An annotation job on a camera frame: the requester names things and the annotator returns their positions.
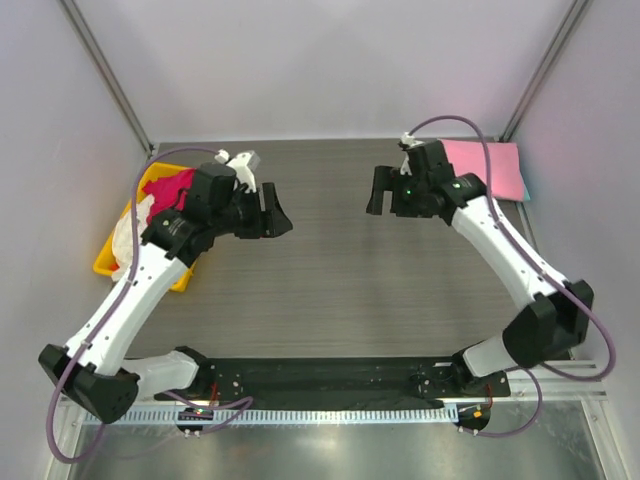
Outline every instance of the yellow plastic bin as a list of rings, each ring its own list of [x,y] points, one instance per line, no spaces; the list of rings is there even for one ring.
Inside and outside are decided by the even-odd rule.
[[[154,163],[149,167],[146,171],[142,180],[140,181],[140,185],[138,185],[138,199],[137,203],[140,203],[144,197],[147,195],[142,191],[142,188],[147,184],[147,182],[154,182],[162,177],[172,177],[177,173],[186,170],[188,167],[181,167],[179,165],[171,165],[168,163]],[[129,211],[131,208],[131,200],[127,202],[127,206],[122,211],[120,218],[124,217],[125,213]],[[93,263],[93,271],[98,275],[106,275],[108,277],[111,276],[113,271],[111,267],[114,263],[116,263],[116,259],[113,256],[113,251],[111,250],[111,241],[113,240],[113,230],[111,230],[111,235],[107,238],[107,241],[102,246],[102,250],[100,250],[100,254],[96,261]],[[184,292],[187,289],[187,284],[193,275],[193,269],[196,266],[195,262],[191,265],[191,268],[185,272],[185,274],[173,284],[171,290],[174,292]]]

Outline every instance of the pink cloth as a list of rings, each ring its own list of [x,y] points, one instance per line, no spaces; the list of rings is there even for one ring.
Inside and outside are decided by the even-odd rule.
[[[456,175],[475,173],[487,181],[484,153],[478,142],[442,140]],[[520,174],[518,146],[515,143],[489,143],[493,195],[503,200],[522,202],[528,194]]]
[[[178,195],[180,196],[180,199],[176,208],[178,210],[182,210],[184,208],[186,191],[180,192],[180,190],[188,190],[191,187],[191,183],[193,182],[193,173],[195,171],[195,168],[189,168],[174,175],[173,177],[162,177],[155,182],[147,182],[147,184],[142,188],[142,191],[147,195],[153,195],[155,198],[155,201],[151,206],[151,210],[149,211],[149,216],[147,217],[147,223],[151,223],[151,219],[158,213],[172,207],[176,203],[176,200],[178,200]]]

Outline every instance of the gray wall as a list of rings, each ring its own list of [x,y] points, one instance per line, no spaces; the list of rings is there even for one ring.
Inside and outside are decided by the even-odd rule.
[[[52,385],[37,357],[106,294],[91,264],[143,153],[56,2],[1,2],[0,70],[0,465],[41,479]]]
[[[541,250],[593,285],[596,312],[615,338],[619,362],[606,384],[633,455],[640,444],[640,417],[629,413],[640,395],[638,21],[637,0],[594,2],[517,138]],[[606,358],[595,329],[581,353]]]
[[[571,0],[78,0],[156,142],[504,129]],[[453,122],[425,135],[469,135]]]

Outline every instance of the cable connector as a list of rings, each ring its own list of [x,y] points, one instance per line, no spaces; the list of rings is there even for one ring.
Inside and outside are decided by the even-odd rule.
[[[218,153],[214,157],[216,162],[222,163],[223,165],[229,161],[229,152],[226,150],[218,150]]]
[[[403,148],[413,147],[418,141],[412,135],[409,135],[409,132],[405,132],[400,137],[400,145]]]

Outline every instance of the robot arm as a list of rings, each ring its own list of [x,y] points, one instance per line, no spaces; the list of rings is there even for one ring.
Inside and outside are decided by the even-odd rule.
[[[211,385],[207,359],[187,347],[154,358],[124,357],[165,292],[213,246],[216,237],[230,233],[238,238],[278,237],[293,228],[271,183],[263,184],[262,209],[253,175],[260,159],[254,152],[216,160],[196,170],[191,187],[184,192],[182,211],[171,208],[153,217],[142,234],[137,272],[127,295],[64,385],[69,398],[104,423],[116,421],[138,398],[167,390],[198,395]],[[54,383],[129,281],[124,275],[63,347],[44,348],[39,362]]]
[[[400,168],[376,167],[367,213],[381,215],[383,195],[392,192],[391,213],[399,217],[438,216],[483,256],[509,291],[520,313],[498,335],[453,355],[452,373],[462,388],[514,367],[531,368],[582,343],[588,318],[521,257],[494,222],[485,184],[474,174],[456,176],[444,146],[403,137],[406,158]],[[588,307],[593,291],[584,281],[570,283],[522,238],[494,203],[501,223],[545,272]]]

